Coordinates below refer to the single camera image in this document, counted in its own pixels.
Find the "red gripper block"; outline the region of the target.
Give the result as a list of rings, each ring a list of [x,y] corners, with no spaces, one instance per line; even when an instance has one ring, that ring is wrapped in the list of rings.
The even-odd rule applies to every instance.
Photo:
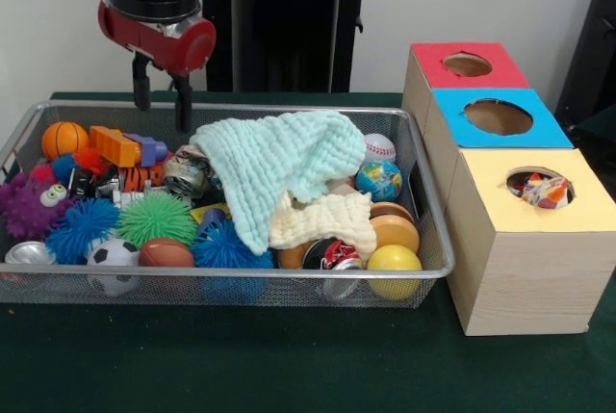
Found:
[[[214,24],[199,15],[170,24],[137,21],[117,11],[108,0],[100,1],[97,17],[103,35],[134,54],[132,77],[136,107],[142,112],[150,109],[148,65],[173,74],[177,93],[175,126],[179,132],[189,133],[193,105],[189,75],[203,67],[214,51],[217,40]]]

